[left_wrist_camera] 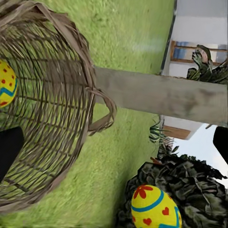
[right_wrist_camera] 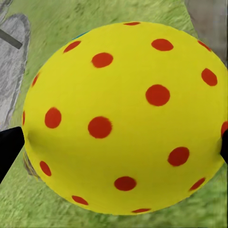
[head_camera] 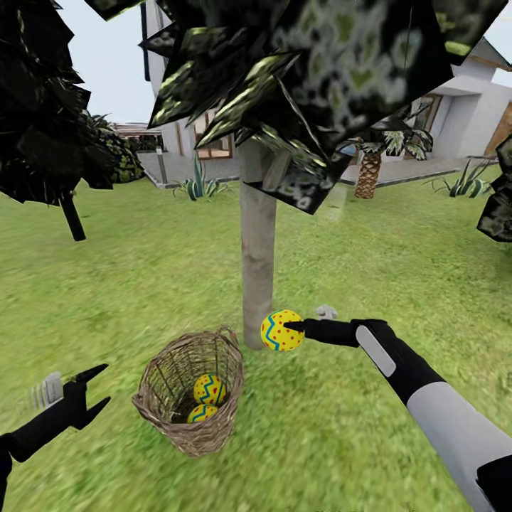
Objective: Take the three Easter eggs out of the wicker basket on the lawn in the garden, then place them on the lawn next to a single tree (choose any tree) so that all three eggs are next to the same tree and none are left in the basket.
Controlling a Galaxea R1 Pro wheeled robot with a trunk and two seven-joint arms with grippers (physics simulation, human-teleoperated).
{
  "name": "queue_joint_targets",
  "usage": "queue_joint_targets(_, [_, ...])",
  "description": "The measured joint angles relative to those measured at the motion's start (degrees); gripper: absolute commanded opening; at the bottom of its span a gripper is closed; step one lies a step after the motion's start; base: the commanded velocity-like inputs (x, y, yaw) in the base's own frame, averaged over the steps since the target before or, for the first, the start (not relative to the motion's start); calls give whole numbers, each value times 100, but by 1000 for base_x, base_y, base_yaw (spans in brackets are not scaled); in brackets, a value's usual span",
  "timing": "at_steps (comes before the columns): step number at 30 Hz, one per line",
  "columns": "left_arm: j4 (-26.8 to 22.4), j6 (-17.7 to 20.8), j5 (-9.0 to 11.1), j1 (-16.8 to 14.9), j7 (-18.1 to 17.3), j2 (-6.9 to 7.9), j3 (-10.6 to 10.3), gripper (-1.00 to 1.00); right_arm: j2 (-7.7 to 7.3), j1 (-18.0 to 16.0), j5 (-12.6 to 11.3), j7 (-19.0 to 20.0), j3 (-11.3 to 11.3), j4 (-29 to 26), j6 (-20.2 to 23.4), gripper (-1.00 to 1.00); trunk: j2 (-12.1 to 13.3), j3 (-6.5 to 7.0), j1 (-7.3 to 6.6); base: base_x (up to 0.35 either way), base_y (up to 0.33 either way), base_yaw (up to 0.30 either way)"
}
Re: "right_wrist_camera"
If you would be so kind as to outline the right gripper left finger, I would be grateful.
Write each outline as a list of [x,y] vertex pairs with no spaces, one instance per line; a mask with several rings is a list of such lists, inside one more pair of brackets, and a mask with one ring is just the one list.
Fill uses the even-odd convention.
[[20,126],[0,132],[0,184],[24,145]]

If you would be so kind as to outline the easter egg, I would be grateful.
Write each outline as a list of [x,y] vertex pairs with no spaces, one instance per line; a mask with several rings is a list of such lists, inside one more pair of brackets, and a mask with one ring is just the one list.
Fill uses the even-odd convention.
[[21,128],[41,180],[72,204],[111,215],[158,211],[202,188],[225,162],[228,70],[174,27],[105,25],[38,71]]

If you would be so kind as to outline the wicker basket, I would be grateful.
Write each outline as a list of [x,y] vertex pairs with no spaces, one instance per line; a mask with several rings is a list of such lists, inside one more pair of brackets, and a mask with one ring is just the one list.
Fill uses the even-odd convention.
[[23,164],[23,167],[28,171],[28,175],[33,175],[33,176],[41,179],[39,177],[38,173],[33,168],[26,151],[24,152],[24,164]]

